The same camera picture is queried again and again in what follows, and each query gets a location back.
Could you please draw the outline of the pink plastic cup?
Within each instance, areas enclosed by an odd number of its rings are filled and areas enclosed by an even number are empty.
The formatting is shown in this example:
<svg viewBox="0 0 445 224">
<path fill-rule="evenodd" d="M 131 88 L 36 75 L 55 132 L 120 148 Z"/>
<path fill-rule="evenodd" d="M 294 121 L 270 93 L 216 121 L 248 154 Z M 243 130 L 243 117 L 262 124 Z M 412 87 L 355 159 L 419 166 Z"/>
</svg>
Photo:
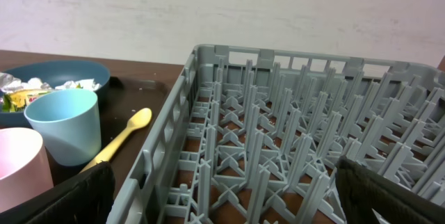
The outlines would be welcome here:
<svg viewBox="0 0 445 224">
<path fill-rule="evenodd" d="M 42 136 L 35 130 L 1 130 L 1 211 L 7 211 L 54 186 Z"/>
</svg>

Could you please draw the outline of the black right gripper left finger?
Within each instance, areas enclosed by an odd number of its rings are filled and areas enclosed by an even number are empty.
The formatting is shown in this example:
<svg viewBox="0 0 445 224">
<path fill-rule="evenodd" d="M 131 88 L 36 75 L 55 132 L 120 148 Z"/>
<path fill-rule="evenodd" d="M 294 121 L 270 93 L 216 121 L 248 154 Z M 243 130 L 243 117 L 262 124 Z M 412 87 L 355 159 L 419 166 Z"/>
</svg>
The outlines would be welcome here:
<svg viewBox="0 0 445 224">
<path fill-rule="evenodd" d="M 1 213 L 1 224 L 105 223 L 112 209 L 115 176 L 101 162 L 48 191 Z"/>
</svg>

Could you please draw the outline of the light blue plastic cup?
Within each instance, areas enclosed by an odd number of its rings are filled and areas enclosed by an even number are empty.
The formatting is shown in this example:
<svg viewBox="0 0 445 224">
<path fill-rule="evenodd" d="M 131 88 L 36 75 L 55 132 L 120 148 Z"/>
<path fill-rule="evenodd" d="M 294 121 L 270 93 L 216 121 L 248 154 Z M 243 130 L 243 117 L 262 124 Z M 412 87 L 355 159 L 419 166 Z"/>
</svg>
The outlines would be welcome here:
<svg viewBox="0 0 445 224">
<path fill-rule="evenodd" d="M 88 163 L 101 150 L 98 96 L 93 91 L 75 88 L 51 92 L 31 102 L 24 116 L 62 166 Z"/>
</svg>

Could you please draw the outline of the yellow green snack wrapper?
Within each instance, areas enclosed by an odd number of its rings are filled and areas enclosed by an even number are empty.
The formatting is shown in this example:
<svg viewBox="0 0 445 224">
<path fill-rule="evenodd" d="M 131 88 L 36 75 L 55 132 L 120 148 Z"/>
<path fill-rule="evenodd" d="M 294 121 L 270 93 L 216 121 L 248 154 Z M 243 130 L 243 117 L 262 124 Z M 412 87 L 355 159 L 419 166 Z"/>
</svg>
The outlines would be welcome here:
<svg viewBox="0 0 445 224">
<path fill-rule="evenodd" d="M 28 89 L 5 94 L 2 97 L 3 104 L 1 106 L 1 111 L 6 113 L 21 112 L 31 102 L 48 93 L 51 93 L 51 90 Z"/>
</svg>

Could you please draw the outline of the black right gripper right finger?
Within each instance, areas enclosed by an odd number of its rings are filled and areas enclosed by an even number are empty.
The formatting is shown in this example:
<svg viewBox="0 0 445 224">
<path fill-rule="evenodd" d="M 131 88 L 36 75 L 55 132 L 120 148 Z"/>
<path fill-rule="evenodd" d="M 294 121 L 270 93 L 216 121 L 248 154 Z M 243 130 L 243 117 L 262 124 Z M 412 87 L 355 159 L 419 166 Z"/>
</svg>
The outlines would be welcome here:
<svg viewBox="0 0 445 224">
<path fill-rule="evenodd" d="M 336 164 L 336 188 L 348 223 L 443 223 L 444 208 L 348 159 Z"/>
</svg>

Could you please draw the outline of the white tissue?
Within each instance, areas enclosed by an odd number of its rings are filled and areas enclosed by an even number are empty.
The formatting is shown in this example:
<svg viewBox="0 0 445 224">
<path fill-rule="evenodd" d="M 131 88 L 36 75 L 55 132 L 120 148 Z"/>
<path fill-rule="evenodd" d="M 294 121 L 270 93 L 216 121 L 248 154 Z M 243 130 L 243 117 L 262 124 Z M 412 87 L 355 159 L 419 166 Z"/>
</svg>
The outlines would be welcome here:
<svg viewBox="0 0 445 224">
<path fill-rule="evenodd" d="M 33 77 L 27 82 L 22 81 L 8 73 L 1 73 L 1 91 L 3 93 L 15 93 L 21 90 L 66 90 L 72 88 L 82 88 L 96 91 L 102 85 L 96 83 L 94 79 L 83 79 L 78 81 L 66 81 L 64 84 L 51 87 L 48 83 L 42 82 L 40 78 Z"/>
</svg>

